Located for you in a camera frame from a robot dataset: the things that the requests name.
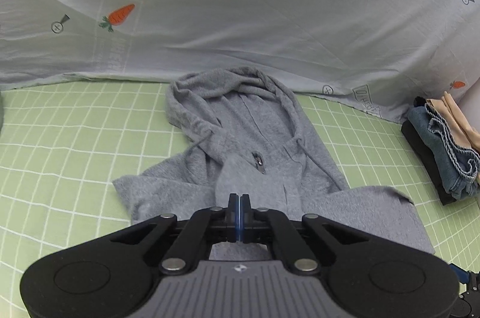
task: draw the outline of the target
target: orange carrot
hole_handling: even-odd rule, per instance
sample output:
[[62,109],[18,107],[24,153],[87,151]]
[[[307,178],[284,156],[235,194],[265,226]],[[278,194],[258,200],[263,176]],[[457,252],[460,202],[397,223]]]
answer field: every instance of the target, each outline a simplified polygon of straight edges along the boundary
[[113,32],[112,25],[120,25],[123,23],[131,11],[135,8],[134,4],[126,5],[123,8],[114,10],[109,14],[109,17],[103,17],[103,21],[99,24],[102,28],[108,28],[109,32]]
[[460,89],[465,86],[465,83],[462,81],[454,81],[450,84],[450,89]]

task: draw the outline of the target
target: zipper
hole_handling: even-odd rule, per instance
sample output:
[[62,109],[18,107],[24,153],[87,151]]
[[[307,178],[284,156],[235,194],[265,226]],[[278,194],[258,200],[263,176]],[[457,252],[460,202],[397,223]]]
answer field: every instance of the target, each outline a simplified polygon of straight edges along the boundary
[[257,170],[261,173],[261,174],[265,174],[265,167],[263,166],[263,160],[262,160],[262,157],[260,157],[260,155],[256,154],[256,153],[253,153],[253,160],[255,161],[255,166],[257,168]]

